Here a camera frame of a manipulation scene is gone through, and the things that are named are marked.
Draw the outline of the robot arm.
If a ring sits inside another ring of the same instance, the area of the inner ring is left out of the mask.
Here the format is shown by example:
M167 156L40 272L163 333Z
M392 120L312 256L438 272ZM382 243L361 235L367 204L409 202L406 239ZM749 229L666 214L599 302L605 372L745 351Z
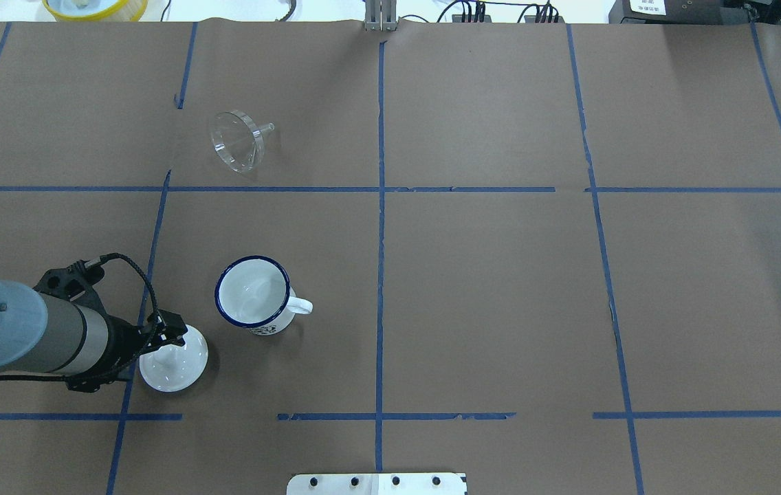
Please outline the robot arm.
M0 382L60 382L94 393L130 380L140 357L183 347L189 330L176 313L157 310L139 327L105 312L95 296L69 300L0 280Z

